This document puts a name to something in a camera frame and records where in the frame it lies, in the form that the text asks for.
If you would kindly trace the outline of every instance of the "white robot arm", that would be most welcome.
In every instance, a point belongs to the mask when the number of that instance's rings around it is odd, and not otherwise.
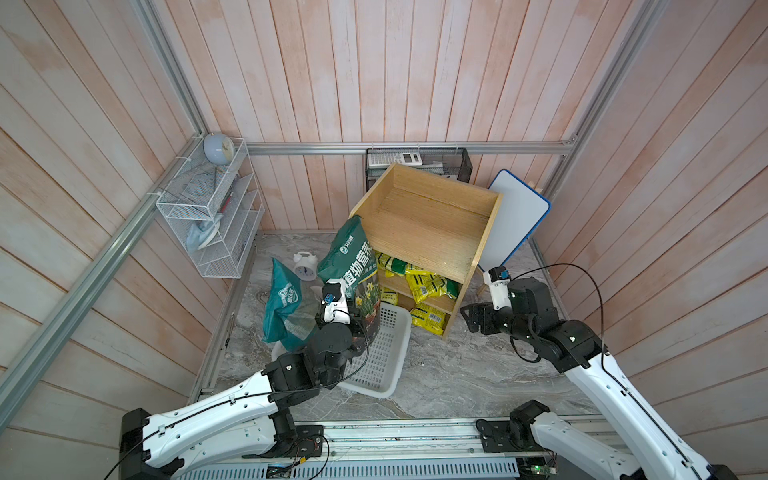
[[[585,323],[559,320],[549,288],[534,278],[509,279],[499,266],[484,274],[492,302],[462,307],[470,332],[506,333],[529,343],[540,359],[564,373],[605,416],[633,455],[616,452],[534,400],[510,414],[505,440],[520,449],[543,447],[563,455],[597,480],[638,478],[735,480],[722,465],[710,465],[656,413]],[[485,420],[478,430],[492,439],[499,429]]]
[[[484,278],[493,301],[462,307],[469,331],[508,334],[513,348],[515,340],[531,344],[538,354],[532,361],[546,359],[564,373],[632,455],[573,429],[535,400],[515,409],[505,425],[477,421],[487,452],[505,451],[496,449],[500,445],[513,451],[549,449],[597,480],[737,479],[727,467],[710,465],[674,432],[586,324],[558,319],[546,285],[533,278],[510,281],[503,266]],[[298,353],[283,354],[242,383],[183,409],[125,414],[120,479],[168,480],[238,455],[298,457],[322,449],[322,427],[303,425],[297,431],[288,408],[344,380],[347,361],[362,353],[353,347],[353,336],[364,336],[365,330],[359,312],[347,305],[346,288],[342,280],[323,287],[319,332]]]
[[[318,432],[297,431],[289,407],[342,382],[347,362],[367,350],[353,345],[353,337],[366,344],[368,337],[359,311],[347,306],[347,288],[341,279],[326,282],[315,318],[319,331],[299,352],[285,353],[249,379],[182,409],[126,413],[121,480],[176,478],[236,455],[299,456],[306,444],[322,450]]]

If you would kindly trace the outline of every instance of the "potting soil bag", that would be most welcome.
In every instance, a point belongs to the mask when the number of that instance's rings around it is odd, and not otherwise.
[[[369,345],[379,333],[379,276],[376,258],[362,229],[360,217],[355,215],[336,232],[331,251],[317,266],[317,276],[323,282],[340,278],[349,285],[347,303],[360,309]],[[366,344],[363,337],[353,338],[353,346],[360,352]]]
[[[273,258],[272,289],[264,312],[264,341],[280,341],[286,350],[296,352],[317,330],[317,309],[309,286],[304,286],[290,268]]]

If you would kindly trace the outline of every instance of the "yellow package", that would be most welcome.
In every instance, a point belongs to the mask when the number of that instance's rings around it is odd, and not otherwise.
[[[439,275],[406,275],[408,286],[416,303],[421,303],[430,296],[444,295],[445,279]]]
[[[382,288],[381,299],[383,302],[397,306],[397,298],[397,292],[393,292],[388,288]]]
[[[447,322],[443,312],[424,303],[419,303],[411,310],[411,323],[435,335],[442,335]]]
[[[376,266],[381,270],[385,270],[387,273],[393,273],[392,262],[395,261],[395,257],[390,257],[386,253],[374,252],[376,256]]]
[[[384,270],[387,276],[432,275],[432,272],[424,270],[420,266],[404,262],[381,252],[376,252],[376,265],[381,270]]]

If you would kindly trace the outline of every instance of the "whiteboard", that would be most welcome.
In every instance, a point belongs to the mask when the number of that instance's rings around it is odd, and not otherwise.
[[[504,194],[478,266],[486,271],[504,265],[547,216],[551,204],[509,170],[501,170],[488,187]]]

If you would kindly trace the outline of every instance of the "wooden wall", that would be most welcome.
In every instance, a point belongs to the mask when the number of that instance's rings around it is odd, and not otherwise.
[[[743,474],[768,472],[766,27],[762,0],[672,1],[536,233],[600,283],[605,341],[649,402]],[[599,329],[589,279],[551,273]]]
[[[131,6],[0,2],[0,368],[194,133]],[[182,406],[226,294],[154,223],[0,436],[2,478],[102,478]]]
[[[249,141],[569,138],[641,2],[157,0],[209,129]],[[558,157],[472,158],[542,186]],[[340,227],[360,156],[255,157],[265,229]]]

